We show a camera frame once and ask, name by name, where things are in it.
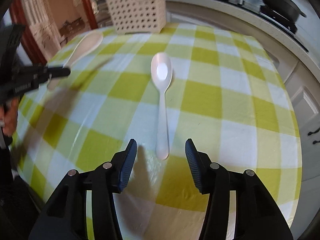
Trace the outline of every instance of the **spoon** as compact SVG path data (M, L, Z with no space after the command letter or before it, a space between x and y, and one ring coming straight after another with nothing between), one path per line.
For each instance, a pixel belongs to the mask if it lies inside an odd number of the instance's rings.
M87 33L78 43L69 59L63 66L68 66L71 68L75 62L93 52L101 44L102 40L103 34L101 31L92 31ZM48 81L47 89L54 90L59 81L59 78Z
M160 93L158 131L156 137L156 155L165 160L169 155L169 137L167 113L165 107L165 92L172 78L171 60L164 52L154 55L151 61L151 78Z

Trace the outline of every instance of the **tablecloth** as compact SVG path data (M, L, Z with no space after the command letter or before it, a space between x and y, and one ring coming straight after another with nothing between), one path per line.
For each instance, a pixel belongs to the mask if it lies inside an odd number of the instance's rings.
M167 24L160 34L101 31L102 44L54 92L41 86L20 103L12 154L31 187L47 200L68 170L93 170L134 138L130 181L115 195L124 239L198 239L208 195L196 189L186 160L185 141L192 138L198 151L228 170L254 170L291 225L301 184L299 131L284 84L259 42L191 24ZM65 62L83 35L50 65ZM162 51L173 66L165 161L155 155L159 94L150 75L151 59ZM227 239L234 221L232 192Z

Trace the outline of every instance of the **black pan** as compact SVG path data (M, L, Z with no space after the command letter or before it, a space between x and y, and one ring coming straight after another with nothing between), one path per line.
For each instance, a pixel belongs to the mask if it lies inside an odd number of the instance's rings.
M262 0L270 9L276 11L290 22L295 23L299 17L307 17L292 0Z

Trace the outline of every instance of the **plastic basket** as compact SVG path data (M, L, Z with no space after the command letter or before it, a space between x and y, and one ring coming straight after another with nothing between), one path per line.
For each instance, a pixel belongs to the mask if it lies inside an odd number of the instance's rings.
M166 24L165 0L106 0L118 34L159 33Z

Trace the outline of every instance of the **wooden door frame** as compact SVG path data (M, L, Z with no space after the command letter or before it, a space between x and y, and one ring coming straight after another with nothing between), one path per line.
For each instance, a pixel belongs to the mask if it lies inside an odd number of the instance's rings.
M90 28L92 30L98 29L98 24L97 24L97 21L96 21L94 14L93 14L90 0L82 0L82 4L84 7L84 11L87 15L87 18L88 18L88 21L90 24Z
M38 44L36 43L30 29L29 24L27 22L26 16L23 11L21 0L13 0L10 7L9 12L11 16L12 23L14 24L22 24L25 25L25 31L21 38L21 44L26 51L28 57L30 58L33 64L47 64L47 60L42 54Z

